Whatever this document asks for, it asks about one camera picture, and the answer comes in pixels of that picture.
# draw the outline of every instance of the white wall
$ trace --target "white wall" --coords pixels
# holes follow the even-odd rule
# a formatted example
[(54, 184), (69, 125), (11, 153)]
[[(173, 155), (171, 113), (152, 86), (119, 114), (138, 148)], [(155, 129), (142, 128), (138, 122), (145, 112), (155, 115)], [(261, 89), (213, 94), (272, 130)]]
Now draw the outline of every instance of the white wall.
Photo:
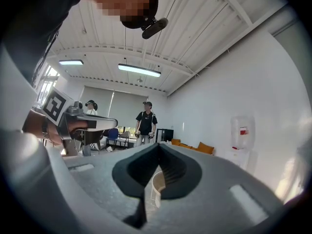
[(292, 58), (306, 86), (312, 105), (312, 41), (302, 22), (298, 21), (275, 36)]
[(158, 121), (157, 128), (171, 129), (172, 119), (170, 116), (168, 98), (150, 95), (148, 96), (148, 101), (153, 104), (152, 110)]
[(257, 31), (170, 97), (175, 138), (200, 141), (223, 156), (231, 149), (230, 119), (255, 118), (249, 172), (276, 189), (286, 162), (312, 133), (312, 114), (302, 78), (284, 48)]
[(60, 76), (55, 85), (55, 88), (65, 93), (73, 100), (80, 100), (84, 90), (84, 85), (79, 82), (74, 82), (70, 79), (66, 80), (64, 77)]

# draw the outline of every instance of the orange sofa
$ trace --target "orange sofa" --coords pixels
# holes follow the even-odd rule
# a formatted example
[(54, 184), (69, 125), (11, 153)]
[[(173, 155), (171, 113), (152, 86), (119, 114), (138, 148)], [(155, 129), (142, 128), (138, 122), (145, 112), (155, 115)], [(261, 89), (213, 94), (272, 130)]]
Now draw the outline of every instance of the orange sofa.
[(214, 147), (212, 146), (207, 146), (205, 145), (204, 143), (200, 142), (198, 147), (195, 148), (193, 146), (188, 146), (188, 145), (185, 145), (183, 143), (181, 143), (181, 140), (180, 139), (172, 139), (171, 140), (171, 143), (175, 146), (181, 146), (181, 147), (184, 147), (184, 148), (189, 148), (191, 150), (196, 150), (196, 151), (199, 151), (199, 152), (202, 152), (202, 153), (206, 153), (206, 154), (211, 154), (213, 155), (213, 152), (214, 152)]

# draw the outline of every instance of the blue chair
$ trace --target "blue chair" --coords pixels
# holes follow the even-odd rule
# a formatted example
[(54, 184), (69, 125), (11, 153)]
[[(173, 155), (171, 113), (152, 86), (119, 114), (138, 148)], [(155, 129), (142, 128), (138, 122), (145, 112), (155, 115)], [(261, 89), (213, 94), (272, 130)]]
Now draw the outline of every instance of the blue chair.
[(117, 138), (118, 138), (118, 135), (119, 135), (119, 131), (117, 128), (112, 128), (109, 130), (108, 132), (108, 137), (106, 139), (106, 146), (109, 144), (109, 141), (110, 140), (113, 140), (114, 141), (114, 147), (113, 147), (113, 150), (116, 148), (116, 143), (117, 143)]

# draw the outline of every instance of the white shirt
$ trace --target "white shirt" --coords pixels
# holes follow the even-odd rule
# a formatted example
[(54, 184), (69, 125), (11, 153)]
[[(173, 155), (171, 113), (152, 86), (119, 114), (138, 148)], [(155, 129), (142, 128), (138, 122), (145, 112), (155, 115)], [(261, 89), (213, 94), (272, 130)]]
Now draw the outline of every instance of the white shirt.
[(89, 110), (87, 111), (87, 114), (88, 114), (88, 115), (98, 115), (97, 111), (95, 111), (94, 109), (89, 109)]

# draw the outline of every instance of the ceiling beam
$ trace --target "ceiling beam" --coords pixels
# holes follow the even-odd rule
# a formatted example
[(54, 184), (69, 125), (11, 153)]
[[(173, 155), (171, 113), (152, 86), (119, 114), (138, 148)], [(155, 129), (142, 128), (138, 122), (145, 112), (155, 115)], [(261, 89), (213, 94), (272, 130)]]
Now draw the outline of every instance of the ceiling beam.
[(196, 68), (195, 73), (191, 76), (185, 79), (182, 83), (180, 83), (178, 86), (175, 86), (172, 90), (168, 92), (168, 96), (171, 95), (173, 92), (175, 92), (179, 87), (181, 87), (183, 84), (185, 84), (187, 81), (189, 81), (192, 77), (194, 77), (198, 72), (200, 72), (202, 69), (207, 67), (211, 62), (213, 62), (216, 58), (218, 58), (220, 55), (222, 55), (225, 51), (227, 51), (230, 47), (232, 47), (235, 43), (240, 41), (242, 38), (244, 38), (247, 34), (249, 34), (252, 30), (254, 30), (256, 27), (258, 27), (260, 24), (262, 24), (265, 20), (267, 20), (269, 17), (271, 17), (274, 13), (276, 13), (278, 10), (280, 10), (282, 7), (285, 6), (287, 2), (281, 3), (275, 7), (273, 7), (270, 11), (268, 11), (264, 16), (262, 16), (260, 19), (258, 19), (252, 26), (248, 27), (246, 30), (244, 30), (241, 34), (239, 34), (236, 38), (234, 38), (232, 41), (230, 41), (228, 44), (226, 44), (222, 49), (217, 51), (213, 56), (208, 56), (205, 60), (201, 62)]
[(244, 20), (248, 26), (252, 26), (252, 21), (250, 20), (249, 16), (247, 15), (246, 11), (244, 8), (239, 4), (237, 0), (225, 0), (231, 8), (235, 10), (235, 12), (238, 14), (238, 16)]
[(135, 94), (135, 95), (141, 95), (141, 96), (149, 96), (149, 95), (158, 95), (158, 96), (164, 96), (164, 97), (167, 96), (167, 93), (164, 91), (144, 88), (144, 87), (120, 83), (120, 82), (114, 82), (114, 81), (98, 80), (98, 79), (91, 79), (91, 78), (76, 78), (76, 77), (71, 77), (70, 80), (77, 82), (81, 85), (87, 86), (87, 87), (115, 90), (115, 91), (126, 92), (126, 93)]
[(185, 65), (185, 63), (178, 61), (176, 59), (162, 56), (160, 54), (145, 52), (142, 49), (136, 49), (125, 46), (115, 46), (115, 45), (103, 45), (101, 47), (83, 47), (83, 48), (72, 48), (66, 50), (55, 51), (54, 53), (49, 53), (47, 59), (57, 57), (59, 55), (69, 55), (77, 53), (100, 53), (109, 55), (120, 55), (123, 57), (132, 57), (143, 59), (145, 62), (161, 65), (162, 67), (169, 68), (173, 71), (180, 72), (184, 75), (191, 76), (193, 71)]

